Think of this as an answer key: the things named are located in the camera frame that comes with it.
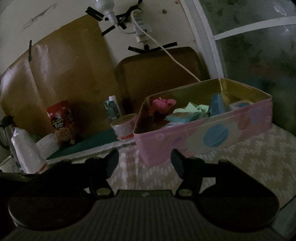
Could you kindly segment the patterned tablecloth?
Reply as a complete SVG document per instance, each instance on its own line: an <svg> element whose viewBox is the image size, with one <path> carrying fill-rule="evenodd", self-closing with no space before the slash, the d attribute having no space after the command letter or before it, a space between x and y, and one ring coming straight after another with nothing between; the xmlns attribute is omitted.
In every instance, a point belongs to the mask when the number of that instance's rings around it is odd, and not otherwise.
<svg viewBox="0 0 296 241"><path fill-rule="evenodd" d="M273 127L258 136L198 156L206 163L228 160L270 189L285 206L295 197L295 136ZM170 162L147 166L134 142L119 148L119 164L108 180L112 190L176 191L181 179Z"/></svg>

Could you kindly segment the blue white tissue pack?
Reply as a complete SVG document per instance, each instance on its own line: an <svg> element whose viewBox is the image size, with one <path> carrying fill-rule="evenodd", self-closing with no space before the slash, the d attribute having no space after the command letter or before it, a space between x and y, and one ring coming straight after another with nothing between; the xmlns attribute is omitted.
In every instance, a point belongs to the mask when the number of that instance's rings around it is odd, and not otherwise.
<svg viewBox="0 0 296 241"><path fill-rule="evenodd" d="M240 108L243 108L243 107L246 107L249 105L253 105L253 104L254 103L249 100L240 100L240 101L233 102L233 103L229 104L229 108L231 110L238 110Z"/></svg>

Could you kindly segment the white kettle in plastic bag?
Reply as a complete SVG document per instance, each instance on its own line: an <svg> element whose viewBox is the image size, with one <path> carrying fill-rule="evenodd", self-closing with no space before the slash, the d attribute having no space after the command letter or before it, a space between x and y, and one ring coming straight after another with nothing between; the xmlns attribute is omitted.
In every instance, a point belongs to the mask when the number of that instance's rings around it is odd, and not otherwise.
<svg viewBox="0 0 296 241"><path fill-rule="evenodd" d="M26 174L44 171L47 162L41 157L39 148L26 130L15 128L11 142L20 166Z"/></svg>

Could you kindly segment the teal mat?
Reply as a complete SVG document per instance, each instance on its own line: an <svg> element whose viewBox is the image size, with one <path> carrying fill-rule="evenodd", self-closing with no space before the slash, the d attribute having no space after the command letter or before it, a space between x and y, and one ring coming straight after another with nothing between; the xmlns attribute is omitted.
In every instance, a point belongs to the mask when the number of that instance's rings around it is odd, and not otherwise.
<svg viewBox="0 0 296 241"><path fill-rule="evenodd" d="M117 142L118 139L113 131L113 129L108 129L99 133L96 133L95 135L91 136L90 138L83 140L82 142L79 142L78 144L74 144L67 148L61 148L55 153L53 153L51 156L47 158L47 160L59 158L62 156L67 156L70 154L74 154L77 152L82 152L88 149L96 148L103 146L105 144L110 144L113 142Z"/></svg>

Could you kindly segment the stainless steel thermos jug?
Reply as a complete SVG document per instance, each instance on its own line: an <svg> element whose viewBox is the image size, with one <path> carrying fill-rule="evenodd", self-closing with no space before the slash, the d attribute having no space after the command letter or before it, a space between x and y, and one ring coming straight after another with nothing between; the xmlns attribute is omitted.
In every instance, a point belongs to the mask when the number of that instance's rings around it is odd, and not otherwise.
<svg viewBox="0 0 296 241"><path fill-rule="evenodd" d="M9 150L11 147L11 137L14 134L15 127L13 116L4 116L1 120L1 147L5 150Z"/></svg>

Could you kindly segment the red snack bag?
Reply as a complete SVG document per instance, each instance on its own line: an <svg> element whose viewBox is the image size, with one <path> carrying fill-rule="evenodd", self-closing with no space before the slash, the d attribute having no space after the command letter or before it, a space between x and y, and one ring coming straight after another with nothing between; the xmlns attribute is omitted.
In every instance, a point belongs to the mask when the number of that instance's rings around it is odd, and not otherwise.
<svg viewBox="0 0 296 241"><path fill-rule="evenodd" d="M64 100L48 107L47 114L59 142L67 145L75 144L74 120L69 102Z"/></svg>

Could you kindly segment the pink macaron tin box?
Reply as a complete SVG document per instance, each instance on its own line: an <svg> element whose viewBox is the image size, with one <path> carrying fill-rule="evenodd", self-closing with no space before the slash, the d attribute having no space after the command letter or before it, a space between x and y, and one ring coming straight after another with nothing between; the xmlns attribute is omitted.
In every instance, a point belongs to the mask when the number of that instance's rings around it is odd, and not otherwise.
<svg viewBox="0 0 296 241"><path fill-rule="evenodd" d="M174 99L175 108L184 108L189 102L210 105L216 94L221 95L225 106L243 100L251 104L172 127L167 127L165 120L155 123L149 115L155 99ZM148 96L140 108L134 139L143 161L155 166L168 161L172 149L192 157L259 135L271 128L272 116L271 95L234 80L216 78Z"/></svg>

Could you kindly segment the brown tray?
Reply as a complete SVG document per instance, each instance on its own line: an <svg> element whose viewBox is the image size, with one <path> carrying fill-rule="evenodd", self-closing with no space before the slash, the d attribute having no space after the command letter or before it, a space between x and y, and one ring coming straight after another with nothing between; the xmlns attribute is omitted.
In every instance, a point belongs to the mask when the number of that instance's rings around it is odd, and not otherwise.
<svg viewBox="0 0 296 241"><path fill-rule="evenodd" d="M191 47L171 48L168 52L189 72L163 50L130 56L118 64L115 76L120 97L117 100L123 114L138 113L148 96L209 79L208 70Z"/></svg>

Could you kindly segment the cotton swab container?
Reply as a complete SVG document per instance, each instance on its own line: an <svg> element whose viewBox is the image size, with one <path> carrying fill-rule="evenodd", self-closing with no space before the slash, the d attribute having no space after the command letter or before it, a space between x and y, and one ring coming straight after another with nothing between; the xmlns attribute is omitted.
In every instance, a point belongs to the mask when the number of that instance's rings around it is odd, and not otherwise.
<svg viewBox="0 0 296 241"><path fill-rule="evenodd" d="M137 114L124 115L114 120L110 125L119 141L126 141L134 137L134 128L137 122Z"/></svg>

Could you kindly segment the pink knitted soft toy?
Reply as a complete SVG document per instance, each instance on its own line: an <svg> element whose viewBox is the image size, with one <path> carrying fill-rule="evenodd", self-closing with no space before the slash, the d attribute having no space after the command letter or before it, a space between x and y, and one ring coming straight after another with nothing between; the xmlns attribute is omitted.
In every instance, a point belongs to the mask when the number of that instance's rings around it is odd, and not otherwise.
<svg viewBox="0 0 296 241"><path fill-rule="evenodd" d="M155 99L152 101L152 105L149 108L149 115L154 116L156 112L160 114L167 114L170 112L171 108L176 105L176 100L174 99Z"/></svg>

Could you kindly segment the white power strip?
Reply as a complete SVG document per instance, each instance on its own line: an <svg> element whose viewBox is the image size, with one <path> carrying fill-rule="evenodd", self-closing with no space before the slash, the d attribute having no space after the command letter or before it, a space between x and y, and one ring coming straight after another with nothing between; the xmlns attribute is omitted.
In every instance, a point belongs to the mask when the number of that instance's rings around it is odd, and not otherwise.
<svg viewBox="0 0 296 241"><path fill-rule="evenodd" d="M142 20L142 11L136 9L132 11L131 21L133 24L133 29L135 31L135 39L137 43L144 43L150 40L149 35L152 30L149 24L145 24Z"/></svg>

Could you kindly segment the blue plastic case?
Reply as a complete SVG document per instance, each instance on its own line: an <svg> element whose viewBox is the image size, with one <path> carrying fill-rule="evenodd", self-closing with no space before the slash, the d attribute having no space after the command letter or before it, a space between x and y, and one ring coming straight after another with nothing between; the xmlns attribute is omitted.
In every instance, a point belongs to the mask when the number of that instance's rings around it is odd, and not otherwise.
<svg viewBox="0 0 296 241"><path fill-rule="evenodd" d="M211 116L223 114L226 112L226 107L221 94L215 94L211 98L210 113Z"/></svg>

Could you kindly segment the yellow card box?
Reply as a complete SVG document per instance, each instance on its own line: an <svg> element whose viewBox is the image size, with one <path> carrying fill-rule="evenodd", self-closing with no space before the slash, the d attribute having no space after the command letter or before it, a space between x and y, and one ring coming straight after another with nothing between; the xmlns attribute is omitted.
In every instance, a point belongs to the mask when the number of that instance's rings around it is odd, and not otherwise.
<svg viewBox="0 0 296 241"><path fill-rule="evenodd" d="M189 123L200 117L201 113L172 113L165 120L170 123Z"/></svg>

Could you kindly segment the green cloth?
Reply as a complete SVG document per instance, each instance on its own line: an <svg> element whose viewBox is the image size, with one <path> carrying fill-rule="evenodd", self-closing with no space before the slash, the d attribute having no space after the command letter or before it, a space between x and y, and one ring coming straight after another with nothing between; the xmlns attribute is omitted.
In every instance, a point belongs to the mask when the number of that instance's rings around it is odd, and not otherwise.
<svg viewBox="0 0 296 241"><path fill-rule="evenodd" d="M199 113L199 117L208 117L210 113L210 106L208 105L196 105L192 102L189 102L185 108L177 108L173 113Z"/></svg>

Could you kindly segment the green drink carton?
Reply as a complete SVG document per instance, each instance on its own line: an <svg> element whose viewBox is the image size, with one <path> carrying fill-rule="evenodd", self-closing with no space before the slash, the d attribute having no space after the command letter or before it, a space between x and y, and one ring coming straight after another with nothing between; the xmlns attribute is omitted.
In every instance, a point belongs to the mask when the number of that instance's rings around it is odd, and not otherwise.
<svg viewBox="0 0 296 241"><path fill-rule="evenodd" d="M111 122L122 116L116 96L110 96L109 99L104 102L104 106Z"/></svg>

